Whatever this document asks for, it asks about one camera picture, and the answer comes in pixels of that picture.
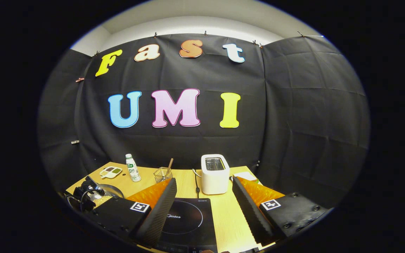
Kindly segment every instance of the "white toaster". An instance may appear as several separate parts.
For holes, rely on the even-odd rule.
[[[228,190],[230,168],[220,154],[201,157],[201,190],[204,194],[223,194]]]

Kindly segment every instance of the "white ceiling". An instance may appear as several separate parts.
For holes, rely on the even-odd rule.
[[[102,26],[114,34],[148,21],[181,16],[232,19],[260,27],[283,38],[299,36],[297,31],[303,35],[320,35],[293,16],[254,0],[151,0],[114,16]]]

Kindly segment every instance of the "blue letter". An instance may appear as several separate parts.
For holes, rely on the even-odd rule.
[[[121,117],[120,102],[121,99],[123,99],[123,95],[116,94],[107,99],[110,105],[110,120],[114,126],[117,128],[130,128],[137,123],[137,120],[139,119],[140,96],[142,96],[140,91],[131,91],[127,94],[127,98],[130,100],[129,118]]]
[[[245,61],[243,57],[238,56],[239,52],[243,52],[243,49],[237,47],[235,44],[223,45],[223,48],[228,50],[228,57],[233,62],[242,63]]]

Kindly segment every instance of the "small tray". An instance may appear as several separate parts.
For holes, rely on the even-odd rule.
[[[122,168],[109,166],[109,167],[103,169],[99,174],[101,175],[101,178],[105,178],[105,177],[106,178],[114,178],[118,174],[120,174],[121,171],[123,171]]]
[[[154,179],[156,180],[156,183],[160,183],[164,180],[167,180],[169,178],[173,177],[172,170],[170,170],[167,174],[167,167],[160,167],[156,171],[154,171]]]

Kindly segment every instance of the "midea logo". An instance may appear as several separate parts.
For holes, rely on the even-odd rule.
[[[167,217],[168,218],[178,218],[178,219],[180,219],[180,216],[174,216],[174,215],[171,215],[171,214],[168,214]]]

